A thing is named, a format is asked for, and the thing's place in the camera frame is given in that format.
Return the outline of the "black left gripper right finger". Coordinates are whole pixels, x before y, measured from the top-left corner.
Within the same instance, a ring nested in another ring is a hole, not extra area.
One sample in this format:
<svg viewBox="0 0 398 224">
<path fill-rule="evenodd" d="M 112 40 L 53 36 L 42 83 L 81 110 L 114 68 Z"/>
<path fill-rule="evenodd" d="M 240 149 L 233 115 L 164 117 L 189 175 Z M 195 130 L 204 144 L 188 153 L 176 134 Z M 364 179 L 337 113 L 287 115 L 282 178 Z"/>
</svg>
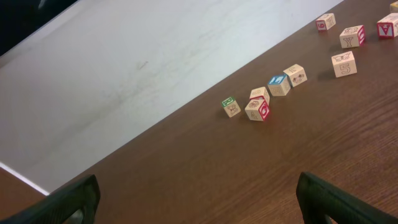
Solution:
<svg viewBox="0 0 398 224">
<path fill-rule="evenodd" d="M 300 174 L 296 196 L 305 224 L 397 224 L 396 217 L 309 172 Z"/>
</svg>

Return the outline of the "plain J wooden block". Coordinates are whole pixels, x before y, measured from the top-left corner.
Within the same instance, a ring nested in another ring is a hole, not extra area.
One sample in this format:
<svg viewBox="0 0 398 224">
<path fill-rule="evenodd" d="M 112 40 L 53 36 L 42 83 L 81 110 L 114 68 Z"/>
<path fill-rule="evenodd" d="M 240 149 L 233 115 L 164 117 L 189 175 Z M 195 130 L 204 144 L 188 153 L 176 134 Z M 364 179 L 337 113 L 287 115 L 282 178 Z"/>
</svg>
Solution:
<svg viewBox="0 0 398 224">
<path fill-rule="evenodd" d="M 291 67 L 285 69 L 283 73 L 288 76 L 292 87 L 307 81 L 307 75 L 304 68 L 298 64 L 292 65 Z"/>
</svg>

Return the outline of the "blue L wooden block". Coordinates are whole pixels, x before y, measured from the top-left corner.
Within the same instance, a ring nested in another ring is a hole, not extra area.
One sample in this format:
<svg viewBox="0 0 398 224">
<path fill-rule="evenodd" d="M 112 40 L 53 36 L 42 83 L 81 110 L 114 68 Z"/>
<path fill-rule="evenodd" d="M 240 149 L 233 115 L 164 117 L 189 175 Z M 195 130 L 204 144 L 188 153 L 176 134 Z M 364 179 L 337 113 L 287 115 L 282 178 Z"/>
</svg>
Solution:
<svg viewBox="0 0 398 224">
<path fill-rule="evenodd" d="M 273 76 L 269 80 L 267 86 L 272 96 L 286 96 L 290 91 L 290 84 L 287 75 Z"/>
</svg>

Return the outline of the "red A wooden block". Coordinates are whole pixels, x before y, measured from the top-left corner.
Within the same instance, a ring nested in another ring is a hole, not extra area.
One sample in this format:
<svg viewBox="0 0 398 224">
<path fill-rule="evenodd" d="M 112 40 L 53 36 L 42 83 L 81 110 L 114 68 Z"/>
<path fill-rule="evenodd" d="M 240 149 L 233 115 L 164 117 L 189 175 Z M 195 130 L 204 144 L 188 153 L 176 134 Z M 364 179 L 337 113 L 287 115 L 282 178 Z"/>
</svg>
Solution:
<svg viewBox="0 0 398 224">
<path fill-rule="evenodd" d="M 397 37 L 397 18 L 398 15 L 394 12 L 377 22 L 376 29 L 379 38 Z"/>
</svg>

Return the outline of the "butterfly I wooden block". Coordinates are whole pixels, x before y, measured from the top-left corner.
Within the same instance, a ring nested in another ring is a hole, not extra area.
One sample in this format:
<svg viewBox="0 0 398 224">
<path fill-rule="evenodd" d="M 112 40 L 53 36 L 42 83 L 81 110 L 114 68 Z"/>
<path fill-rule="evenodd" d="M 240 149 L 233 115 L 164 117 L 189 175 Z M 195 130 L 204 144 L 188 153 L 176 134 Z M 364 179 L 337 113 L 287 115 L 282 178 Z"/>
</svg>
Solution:
<svg viewBox="0 0 398 224">
<path fill-rule="evenodd" d="M 336 78 L 357 73 L 356 62 L 352 51 L 331 57 Z"/>
</svg>

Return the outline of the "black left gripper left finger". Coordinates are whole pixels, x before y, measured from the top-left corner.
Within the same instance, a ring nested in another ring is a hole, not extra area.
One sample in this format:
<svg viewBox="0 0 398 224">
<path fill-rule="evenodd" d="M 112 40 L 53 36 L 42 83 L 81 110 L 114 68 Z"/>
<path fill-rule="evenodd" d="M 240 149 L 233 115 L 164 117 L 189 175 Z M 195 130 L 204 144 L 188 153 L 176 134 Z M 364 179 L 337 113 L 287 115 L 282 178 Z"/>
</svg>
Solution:
<svg viewBox="0 0 398 224">
<path fill-rule="evenodd" d="M 87 175 L 1 223 L 93 223 L 100 197 L 96 176 Z"/>
</svg>

